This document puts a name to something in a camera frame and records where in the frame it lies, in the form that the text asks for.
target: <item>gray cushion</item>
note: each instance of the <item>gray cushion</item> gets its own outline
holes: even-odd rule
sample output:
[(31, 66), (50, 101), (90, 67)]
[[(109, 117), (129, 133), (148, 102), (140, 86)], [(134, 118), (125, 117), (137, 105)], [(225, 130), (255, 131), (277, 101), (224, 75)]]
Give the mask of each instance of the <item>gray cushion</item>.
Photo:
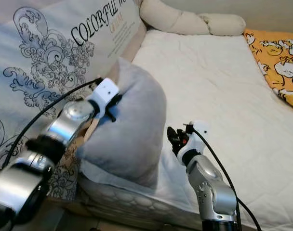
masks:
[(157, 182), (166, 120), (165, 94), (147, 71), (122, 58), (119, 64), (123, 98), (111, 109), (117, 120), (102, 118), (77, 154), (118, 177), (152, 186)]

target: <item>bed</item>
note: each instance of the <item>bed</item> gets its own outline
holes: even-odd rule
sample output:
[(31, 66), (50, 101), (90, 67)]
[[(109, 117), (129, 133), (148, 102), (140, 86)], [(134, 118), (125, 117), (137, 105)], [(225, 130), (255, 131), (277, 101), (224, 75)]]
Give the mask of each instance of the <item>bed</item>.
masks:
[[(210, 144), (263, 230), (292, 231), (293, 108), (272, 93), (245, 38), (149, 30), (133, 64), (163, 87), (166, 127), (181, 128), (193, 119), (210, 123)], [(157, 189), (92, 179), (95, 184), (82, 178), (80, 185), (87, 204), (100, 207), (98, 216), (104, 211), (123, 222), (201, 226), (196, 195), (166, 137)], [(243, 209), (241, 217), (253, 227)]]

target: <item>wall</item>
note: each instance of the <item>wall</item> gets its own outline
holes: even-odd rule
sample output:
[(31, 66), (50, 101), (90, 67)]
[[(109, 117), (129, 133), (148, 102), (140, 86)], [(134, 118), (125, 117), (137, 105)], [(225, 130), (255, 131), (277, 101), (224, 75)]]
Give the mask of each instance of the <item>wall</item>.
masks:
[(251, 29), (293, 32), (293, 0), (162, 0), (195, 13), (234, 13)]

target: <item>cream bolster pillow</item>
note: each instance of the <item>cream bolster pillow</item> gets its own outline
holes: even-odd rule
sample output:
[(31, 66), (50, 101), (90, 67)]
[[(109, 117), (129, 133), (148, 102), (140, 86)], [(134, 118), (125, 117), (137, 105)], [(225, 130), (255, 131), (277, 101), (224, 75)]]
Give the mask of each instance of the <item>cream bolster pillow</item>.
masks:
[(237, 36), (245, 29), (245, 21), (234, 14), (204, 13), (197, 15), (177, 10), (160, 0), (144, 0), (140, 17), (152, 27), (183, 35)]

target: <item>mattress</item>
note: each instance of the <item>mattress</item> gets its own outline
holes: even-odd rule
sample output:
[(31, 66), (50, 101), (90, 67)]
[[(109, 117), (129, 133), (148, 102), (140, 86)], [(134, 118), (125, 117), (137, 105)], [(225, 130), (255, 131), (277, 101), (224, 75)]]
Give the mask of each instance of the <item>mattress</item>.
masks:
[[(133, 63), (162, 85), (167, 97), (166, 128), (182, 128), (183, 123), (196, 119), (210, 124), (209, 143), (263, 230), (293, 231), (293, 109), (267, 86), (244, 37), (150, 30)], [(205, 155), (215, 164), (209, 152)], [(184, 217), (184, 224), (188, 216), (198, 218), (196, 195), (166, 136), (155, 189), (100, 169), (86, 177), (97, 186), (110, 185), (106, 191), (122, 189), (173, 207)], [(86, 192), (99, 200), (90, 187)], [(137, 208), (152, 211), (150, 203), (146, 204), (137, 203)], [(243, 209), (241, 218), (243, 224), (254, 226)]]

